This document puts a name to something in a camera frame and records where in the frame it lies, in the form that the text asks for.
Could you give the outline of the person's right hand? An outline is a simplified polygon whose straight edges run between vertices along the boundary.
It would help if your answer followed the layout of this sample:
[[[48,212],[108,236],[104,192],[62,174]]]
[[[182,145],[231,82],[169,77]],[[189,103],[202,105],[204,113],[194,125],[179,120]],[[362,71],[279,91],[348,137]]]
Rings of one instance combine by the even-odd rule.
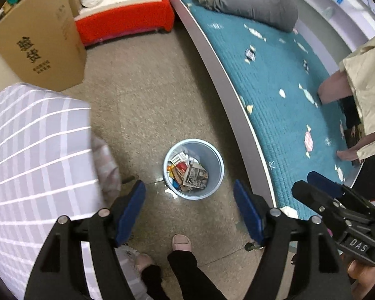
[[[375,286],[375,266],[369,266],[348,255],[341,255],[347,274],[356,281],[352,288],[354,299],[364,299]]]

